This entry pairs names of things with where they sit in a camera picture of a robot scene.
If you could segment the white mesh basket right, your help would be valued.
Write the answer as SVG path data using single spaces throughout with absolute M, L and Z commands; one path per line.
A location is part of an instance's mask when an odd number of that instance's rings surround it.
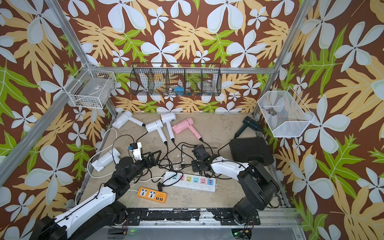
M 258 105 L 275 138 L 300 137 L 315 118 L 292 88 L 287 91 L 267 91 L 258 100 Z M 277 115 L 269 115 L 268 108 L 274 108 Z

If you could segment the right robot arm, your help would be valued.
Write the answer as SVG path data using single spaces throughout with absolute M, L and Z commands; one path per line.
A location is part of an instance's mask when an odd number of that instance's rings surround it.
M 253 213 L 263 211 L 280 191 L 278 183 L 259 161 L 239 163 L 219 155 L 210 156 L 203 145 L 195 145 L 192 153 L 194 172 L 209 171 L 240 183 L 245 197 L 233 207 L 234 219 L 240 225 L 248 219 L 254 220 Z

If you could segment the pink hair dryer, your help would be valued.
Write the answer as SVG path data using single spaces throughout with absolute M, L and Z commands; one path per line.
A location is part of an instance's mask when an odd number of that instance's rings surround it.
M 190 130 L 194 136 L 200 140 L 203 141 L 202 136 L 199 134 L 199 132 L 194 128 L 194 121 L 192 118 L 187 118 L 180 123 L 176 124 L 175 126 L 172 127 L 172 130 L 176 133 L 179 134 L 185 130 Z

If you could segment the black plastic tool case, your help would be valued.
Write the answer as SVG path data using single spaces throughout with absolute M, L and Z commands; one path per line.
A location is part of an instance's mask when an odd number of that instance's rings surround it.
M 230 150 L 235 162 L 249 163 L 258 161 L 263 166 L 274 163 L 272 153 L 261 137 L 236 138 L 230 141 Z

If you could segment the white hair dryer far left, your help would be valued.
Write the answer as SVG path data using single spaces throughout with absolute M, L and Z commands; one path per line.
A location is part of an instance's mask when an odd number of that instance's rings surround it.
M 121 113 L 118 118 L 112 123 L 112 126 L 116 129 L 120 129 L 122 126 L 124 126 L 127 122 L 135 123 L 138 126 L 145 127 L 146 124 L 141 122 L 140 120 L 133 117 L 133 114 L 130 111 L 125 111 Z

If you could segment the metal clip in basket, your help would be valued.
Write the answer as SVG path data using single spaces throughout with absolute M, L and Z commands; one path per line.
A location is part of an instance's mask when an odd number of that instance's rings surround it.
M 276 116 L 277 112 L 274 110 L 274 108 L 268 108 L 267 113 L 272 116 Z

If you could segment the black plug on orange strip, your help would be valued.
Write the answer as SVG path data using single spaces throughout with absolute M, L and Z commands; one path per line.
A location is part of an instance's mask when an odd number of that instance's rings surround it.
M 162 192 L 164 187 L 163 183 L 158 182 L 158 191 Z

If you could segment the white multicolour power strip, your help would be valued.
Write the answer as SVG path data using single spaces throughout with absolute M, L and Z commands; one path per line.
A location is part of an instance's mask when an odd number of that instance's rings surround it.
M 163 185 L 212 193 L 217 189 L 216 179 L 175 172 L 166 172 Z

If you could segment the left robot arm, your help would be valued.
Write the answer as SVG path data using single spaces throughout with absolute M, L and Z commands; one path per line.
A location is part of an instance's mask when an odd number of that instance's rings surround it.
M 120 159 L 111 178 L 84 202 L 54 218 L 44 217 L 35 226 L 31 240 L 85 240 L 104 226 L 120 223 L 126 206 L 118 199 L 145 169 L 156 166 L 162 151 L 144 153 L 142 160 Z

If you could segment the black hair dryer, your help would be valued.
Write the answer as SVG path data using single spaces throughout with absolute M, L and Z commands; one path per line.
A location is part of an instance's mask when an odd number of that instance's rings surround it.
M 256 132 L 263 132 L 264 131 L 264 128 L 256 120 L 247 116 L 243 119 L 243 125 L 235 133 L 234 138 L 238 138 L 246 128 L 250 128 L 251 130 L 256 131 Z

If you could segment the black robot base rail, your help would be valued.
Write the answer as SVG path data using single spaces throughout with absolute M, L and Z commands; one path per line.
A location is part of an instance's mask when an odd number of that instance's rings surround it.
M 124 216 L 128 219 L 129 226 L 138 226 L 146 222 L 206 222 L 212 221 L 220 226 L 240 226 L 249 224 L 259 226 L 261 224 L 258 211 L 253 211 L 245 217 L 241 217 L 232 208 L 175 208 L 175 209 L 147 209 L 127 208 Z

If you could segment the white hair dryer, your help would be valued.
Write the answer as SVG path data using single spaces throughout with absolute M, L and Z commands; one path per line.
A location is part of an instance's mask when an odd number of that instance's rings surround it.
M 168 145 L 168 141 L 167 141 L 167 138 L 162 130 L 162 128 L 164 127 L 163 123 L 161 120 L 156 120 L 154 122 L 151 122 L 149 124 L 146 124 L 146 129 L 147 129 L 147 132 L 148 133 L 152 133 L 152 132 L 158 132 L 162 142 L 167 146 Z
M 161 120 L 163 124 L 166 125 L 170 139 L 173 143 L 175 142 L 175 135 L 173 133 L 171 122 L 174 121 L 175 119 L 176 119 L 176 115 L 174 113 L 166 113 L 161 115 Z
M 97 172 L 100 172 L 112 162 L 118 164 L 120 161 L 120 155 L 120 152 L 117 149 L 113 148 L 103 154 L 101 157 L 99 157 L 96 161 L 91 163 L 91 165 Z
M 127 122 L 135 123 L 138 126 L 145 127 L 146 124 L 141 122 L 140 120 L 133 117 L 133 114 L 130 111 L 125 111 L 121 113 L 118 118 L 112 123 L 112 126 L 116 129 L 120 129 L 122 126 L 124 126 Z

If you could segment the orange power strip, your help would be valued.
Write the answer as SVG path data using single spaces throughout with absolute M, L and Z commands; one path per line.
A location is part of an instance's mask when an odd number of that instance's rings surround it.
M 156 190 L 140 187 L 137 193 L 139 198 L 154 201 L 164 204 L 167 199 L 167 194 Z

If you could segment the blue object in basket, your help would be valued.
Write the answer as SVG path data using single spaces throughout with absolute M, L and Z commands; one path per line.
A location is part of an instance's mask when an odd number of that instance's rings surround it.
M 186 92 L 185 89 L 182 88 L 182 87 L 180 87 L 180 86 L 174 88 L 174 93 L 175 93 L 176 95 L 178 95 L 178 96 L 182 96 L 182 95 L 184 95 L 185 92 Z

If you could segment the white hair dryer near left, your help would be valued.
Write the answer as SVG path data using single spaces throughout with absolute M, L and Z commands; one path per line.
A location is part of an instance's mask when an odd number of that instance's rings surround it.
M 99 157 L 96 161 L 91 163 L 91 165 L 97 172 L 100 172 L 112 162 L 118 164 L 120 161 L 120 155 L 120 152 L 117 149 L 113 148 L 103 154 L 101 157 Z

